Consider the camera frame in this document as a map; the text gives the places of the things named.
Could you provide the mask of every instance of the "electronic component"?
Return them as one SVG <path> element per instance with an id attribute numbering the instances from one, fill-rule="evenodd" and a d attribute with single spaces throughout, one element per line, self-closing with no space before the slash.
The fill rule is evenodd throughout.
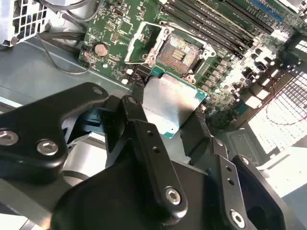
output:
<path id="1" fill-rule="evenodd" d="M 270 59 L 269 57 L 265 57 L 264 60 L 265 60 L 270 66 L 275 65 L 275 61 L 273 61 L 273 60 Z"/>
<path id="2" fill-rule="evenodd" d="M 260 71 L 266 71 L 268 69 L 268 67 L 261 61 L 255 62 L 255 66 Z"/>
<path id="3" fill-rule="evenodd" d="M 106 44 L 97 44 L 95 46 L 95 53 L 99 57 L 105 57 L 108 53 L 108 48 Z"/>
<path id="4" fill-rule="evenodd" d="M 236 95 L 236 94 L 234 94 L 234 99 L 235 99 L 236 102 L 240 101 L 240 97 L 238 95 Z"/>
<path id="5" fill-rule="evenodd" d="M 256 58 L 258 58 L 259 56 L 257 54 L 251 54 L 250 56 L 252 59 L 256 60 Z"/>
<path id="6" fill-rule="evenodd" d="M 241 90 L 240 86 L 238 86 L 237 84 L 234 84 L 233 87 L 234 87 L 236 92 L 239 92 Z"/>
<path id="7" fill-rule="evenodd" d="M 228 119 L 221 114 L 237 114 L 234 93 L 249 91 L 264 79 L 272 84 L 264 75 L 287 65 L 289 72 L 299 71 L 298 58 L 288 63 L 281 53 L 290 38 L 287 52 L 306 61 L 304 34 L 303 18 L 271 2 L 110 0 L 89 23 L 84 44 L 91 49 L 81 51 L 80 61 L 95 63 L 93 69 L 116 81 L 128 79 L 128 85 L 164 74 L 184 81 L 209 94 L 206 111 L 215 107 L 218 112 L 208 121 L 219 121 L 222 128 Z M 107 58 L 97 55 L 97 44 L 107 45 Z"/>
<path id="8" fill-rule="evenodd" d="M 249 79 L 251 80 L 252 83 L 255 83 L 255 82 L 256 82 L 256 78 L 254 77 L 254 75 L 250 76 Z"/>
<path id="9" fill-rule="evenodd" d="M 257 49 L 255 50 L 255 53 L 256 53 L 257 55 L 260 55 L 262 52 L 263 52 L 263 51 L 262 51 L 261 49 L 259 49 L 259 48 L 257 48 Z"/>

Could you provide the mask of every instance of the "capacitor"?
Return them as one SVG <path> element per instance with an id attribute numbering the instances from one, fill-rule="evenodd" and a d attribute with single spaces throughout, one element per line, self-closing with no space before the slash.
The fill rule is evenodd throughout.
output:
<path id="1" fill-rule="evenodd" d="M 99 57 L 105 57 L 108 54 L 108 48 L 106 44 L 97 44 L 95 46 L 95 53 Z"/>
<path id="2" fill-rule="evenodd" d="M 234 99 L 236 100 L 236 102 L 240 101 L 240 98 L 236 94 L 234 94 Z"/>
<path id="3" fill-rule="evenodd" d="M 236 85 L 236 84 L 234 84 L 234 89 L 235 89 L 235 91 L 237 91 L 237 92 L 240 91 L 240 87 L 239 87 L 238 85 Z"/>
<path id="4" fill-rule="evenodd" d="M 261 61 L 256 62 L 255 66 L 260 71 L 266 71 L 268 69 L 268 67 L 263 62 L 261 62 Z"/>
<path id="5" fill-rule="evenodd" d="M 253 70 L 252 70 L 250 67 L 246 67 L 246 68 L 242 71 L 242 74 L 243 74 L 243 76 L 244 76 L 245 78 L 247 78 L 247 77 L 251 74 L 252 71 L 253 71 Z"/>
<path id="6" fill-rule="evenodd" d="M 254 60 L 256 60 L 256 58 L 258 58 L 258 57 L 259 57 L 259 56 L 258 56 L 257 54 L 252 54 L 252 55 L 251 55 L 251 58 L 254 59 Z"/>
<path id="7" fill-rule="evenodd" d="M 215 93 L 220 93 L 221 92 L 220 89 L 217 88 L 217 87 L 214 87 L 213 90 L 214 90 Z"/>
<path id="8" fill-rule="evenodd" d="M 273 60 L 270 59 L 269 57 L 265 57 L 264 60 L 265 60 L 270 66 L 275 65 L 275 61 L 273 61 Z"/>
<path id="9" fill-rule="evenodd" d="M 256 82 L 256 78 L 254 77 L 254 75 L 250 76 L 250 80 L 251 80 L 252 83 Z"/>
<path id="10" fill-rule="evenodd" d="M 259 49 L 259 48 L 257 48 L 257 49 L 255 50 L 255 53 L 258 54 L 258 55 L 260 55 L 262 52 L 263 52 L 263 51 L 262 51 L 261 49 Z"/>
<path id="11" fill-rule="evenodd" d="M 111 5 L 110 5 L 110 11 L 111 11 L 111 12 L 114 12 L 114 10 L 115 10 L 115 5 L 114 5 L 114 4 L 111 4 Z"/>

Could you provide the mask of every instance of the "bolt head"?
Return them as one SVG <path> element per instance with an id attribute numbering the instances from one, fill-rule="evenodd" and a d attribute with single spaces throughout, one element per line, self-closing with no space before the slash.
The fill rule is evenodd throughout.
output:
<path id="1" fill-rule="evenodd" d="M 18 38 L 17 38 L 17 37 L 12 37 L 12 39 L 11 39 L 11 45 L 14 46 L 14 45 L 17 44 L 17 42 L 18 42 Z"/>
<path id="2" fill-rule="evenodd" d="M 10 146 L 18 142 L 19 137 L 17 133 L 10 130 L 1 130 L 0 131 L 0 145 Z"/>
<path id="3" fill-rule="evenodd" d="M 179 192 L 174 188 L 167 188 L 165 191 L 167 200 L 173 205 L 179 205 L 181 202 L 181 196 Z"/>
<path id="4" fill-rule="evenodd" d="M 219 139 L 215 139 L 215 141 L 219 146 L 223 146 L 223 143 Z"/>
<path id="5" fill-rule="evenodd" d="M 246 159 L 246 158 L 244 158 L 244 157 L 242 157 L 242 161 L 245 163 L 245 164 L 249 164 L 249 162 L 248 162 L 248 160 Z"/>
<path id="6" fill-rule="evenodd" d="M 129 97 L 128 100 L 133 104 L 137 104 L 137 102 L 133 99 L 133 97 Z"/>
<path id="7" fill-rule="evenodd" d="M 103 94 L 103 92 L 102 92 L 101 89 L 99 89 L 99 88 L 93 88 L 93 90 L 94 90 L 94 92 L 97 93 L 97 94 L 100 94 L 100 95 Z"/>
<path id="8" fill-rule="evenodd" d="M 52 156 L 59 150 L 57 144 L 52 140 L 40 141 L 36 147 L 37 151 L 45 156 Z"/>
<path id="9" fill-rule="evenodd" d="M 241 229 L 243 229 L 245 227 L 245 221 L 243 219 L 243 217 L 240 215 L 240 213 L 234 211 L 234 210 L 230 210 L 230 216 L 231 219 L 234 221 L 234 223 Z"/>
<path id="10" fill-rule="evenodd" d="M 169 29 L 165 29 L 165 30 L 164 30 L 164 34 L 169 35 L 169 33 L 170 33 L 170 30 L 169 30 Z"/>

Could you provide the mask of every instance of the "black bracket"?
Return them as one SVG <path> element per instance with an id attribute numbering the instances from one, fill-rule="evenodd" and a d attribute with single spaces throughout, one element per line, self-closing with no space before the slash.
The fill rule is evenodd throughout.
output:
<path id="1" fill-rule="evenodd" d="M 111 127 L 106 130 L 109 155 L 117 161 L 135 156 L 148 185 L 145 188 L 150 188 L 148 194 L 152 194 L 148 200 L 154 201 L 153 209 L 160 221 L 165 225 L 177 223 L 185 216 L 188 202 L 160 134 L 154 124 L 147 122 L 141 102 L 124 96 L 114 119 L 105 126 Z"/>
<path id="2" fill-rule="evenodd" d="M 84 83 L 1 114 L 0 177 L 54 181 L 67 158 L 65 134 L 81 113 L 103 106 L 107 98 L 103 88 Z"/>

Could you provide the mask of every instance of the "screw hole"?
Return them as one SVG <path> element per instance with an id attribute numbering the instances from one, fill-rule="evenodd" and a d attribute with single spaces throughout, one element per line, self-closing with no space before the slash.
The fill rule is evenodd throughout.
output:
<path id="1" fill-rule="evenodd" d="M 231 185 L 235 185 L 235 183 L 234 183 L 232 180 L 230 180 L 229 178 L 228 178 L 228 182 L 229 182 Z"/>
<path id="2" fill-rule="evenodd" d="M 160 153 L 160 150 L 159 150 L 156 146 L 154 146 L 154 147 L 153 147 L 153 152 L 154 152 L 154 153 Z"/>
<path id="3" fill-rule="evenodd" d="M 236 216 L 238 222 L 242 222 L 242 219 L 239 216 Z"/>
<path id="4" fill-rule="evenodd" d="M 154 134 L 152 133 L 152 131 L 150 131 L 150 130 L 147 131 L 147 134 L 148 134 L 149 136 L 153 136 L 153 135 L 154 135 Z"/>

